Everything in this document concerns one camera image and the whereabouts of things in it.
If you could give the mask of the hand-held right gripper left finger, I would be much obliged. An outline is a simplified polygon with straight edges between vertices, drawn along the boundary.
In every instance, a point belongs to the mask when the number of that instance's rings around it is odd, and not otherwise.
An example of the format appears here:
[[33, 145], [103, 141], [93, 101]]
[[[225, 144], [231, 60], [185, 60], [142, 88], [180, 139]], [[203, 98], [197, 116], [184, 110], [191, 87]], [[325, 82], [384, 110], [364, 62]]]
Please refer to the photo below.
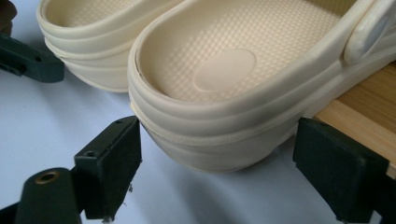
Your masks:
[[74, 161], [78, 208], [88, 219], [114, 218], [142, 161], [138, 119], [112, 122]]

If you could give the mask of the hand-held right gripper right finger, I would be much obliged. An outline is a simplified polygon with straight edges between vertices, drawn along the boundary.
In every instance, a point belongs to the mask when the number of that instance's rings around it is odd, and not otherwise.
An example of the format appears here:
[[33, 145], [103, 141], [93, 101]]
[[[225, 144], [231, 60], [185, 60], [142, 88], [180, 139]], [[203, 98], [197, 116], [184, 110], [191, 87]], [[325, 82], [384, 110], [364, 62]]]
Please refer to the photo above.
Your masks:
[[377, 212], [390, 222], [389, 161], [329, 124], [301, 118], [292, 156], [296, 167], [346, 223]]

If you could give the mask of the cream clog shoe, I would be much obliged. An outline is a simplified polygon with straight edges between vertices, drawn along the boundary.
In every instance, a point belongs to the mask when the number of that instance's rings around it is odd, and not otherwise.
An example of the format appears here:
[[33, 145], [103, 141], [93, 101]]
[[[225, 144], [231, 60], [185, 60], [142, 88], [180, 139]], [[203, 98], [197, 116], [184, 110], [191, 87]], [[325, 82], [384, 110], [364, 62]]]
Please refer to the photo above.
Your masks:
[[45, 44], [83, 82], [128, 91], [129, 51], [141, 31], [183, 0], [40, 0]]
[[396, 60], [396, 0], [183, 0], [128, 64], [131, 107], [171, 159], [231, 172]]

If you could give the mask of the wooden three-tier shoe rack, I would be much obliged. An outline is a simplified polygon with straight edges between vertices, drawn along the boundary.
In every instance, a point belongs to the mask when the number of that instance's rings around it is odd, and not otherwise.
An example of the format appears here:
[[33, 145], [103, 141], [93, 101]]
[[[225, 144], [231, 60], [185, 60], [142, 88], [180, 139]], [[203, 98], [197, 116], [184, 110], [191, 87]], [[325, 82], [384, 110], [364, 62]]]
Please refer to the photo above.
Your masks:
[[396, 61], [332, 100], [315, 119], [389, 160], [387, 175], [396, 179]]

